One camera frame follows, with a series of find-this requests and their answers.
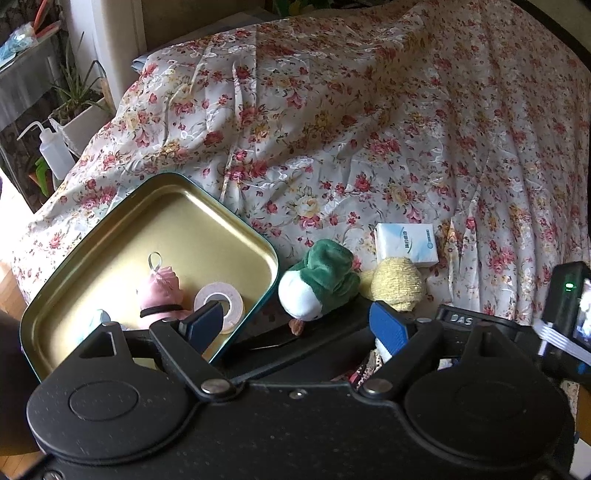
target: camera screen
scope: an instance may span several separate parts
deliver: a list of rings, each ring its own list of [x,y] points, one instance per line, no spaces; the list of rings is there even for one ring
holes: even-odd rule
[[[573,340],[586,349],[591,349],[591,280],[588,278],[585,278],[583,282],[579,315],[573,332]]]

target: pink ornament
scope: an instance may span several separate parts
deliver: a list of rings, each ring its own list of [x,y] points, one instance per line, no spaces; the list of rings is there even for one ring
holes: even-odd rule
[[[146,309],[159,310],[158,307],[170,306],[167,310],[140,317],[138,325],[141,329],[147,329],[156,320],[165,318],[183,320],[192,314],[191,311],[181,307],[183,291],[180,289],[178,277],[172,267],[156,266],[152,269],[146,281],[138,287],[138,300],[142,312]]]

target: white strap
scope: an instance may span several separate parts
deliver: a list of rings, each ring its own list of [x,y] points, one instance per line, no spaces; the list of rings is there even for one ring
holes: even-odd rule
[[[585,362],[587,365],[591,365],[591,353],[585,350],[580,345],[577,345],[574,342],[571,342],[569,338],[562,335],[562,333],[557,332],[554,330],[550,325],[548,325],[543,320],[534,320],[534,323],[531,325],[534,329],[534,332],[542,339],[543,341],[548,342],[550,345],[554,345],[556,348],[559,348],[563,352],[568,353],[569,355],[575,357],[577,360],[581,360]]]
[[[158,263],[156,264],[156,266],[152,265],[152,255],[158,255]],[[162,255],[160,255],[158,252],[152,252],[148,255],[148,266],[150,267],[150,270],[153,270],[155,272],[158,271],[158,269],[160,267],[162,267]]]

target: yellow plush toy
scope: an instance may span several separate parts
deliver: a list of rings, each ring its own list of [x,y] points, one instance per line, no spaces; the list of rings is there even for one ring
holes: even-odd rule
[[[375,270],[359,276],[361,295],[372,301],[383,300],[399,312],[409,312],[423,298],[423,278],[408,258],[385,258]]]

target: white planter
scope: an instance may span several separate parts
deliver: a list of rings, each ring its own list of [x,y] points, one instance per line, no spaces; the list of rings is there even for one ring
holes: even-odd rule
[[[100,99],[97,103],[106,107],[104,98]],[[68,148],[76,156],[80,157],[94,134],[112,118],[113,116],[109,112],[92,105],[65,125],[60,125],[51,117],[49,122],[56,132],[62,134]]]

